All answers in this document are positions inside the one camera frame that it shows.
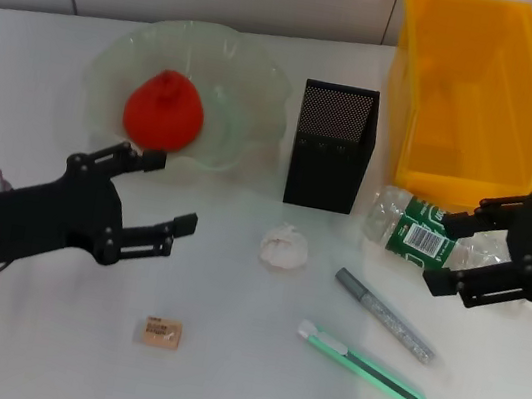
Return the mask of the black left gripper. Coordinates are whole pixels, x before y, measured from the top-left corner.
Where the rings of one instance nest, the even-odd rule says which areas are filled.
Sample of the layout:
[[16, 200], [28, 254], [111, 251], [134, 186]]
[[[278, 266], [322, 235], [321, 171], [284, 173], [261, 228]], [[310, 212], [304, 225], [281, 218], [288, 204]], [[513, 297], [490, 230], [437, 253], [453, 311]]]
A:
[[198, 215], [145, 227], [122, 227], [122, 206], [111, 178], [162, 170], [167, 153], [139, 153], [122, 142], [70, 157], [53, 182], [0, 192], [0, 263], [77, 247], [101, 265], [168, 257], [174, 241], [195, 233]]

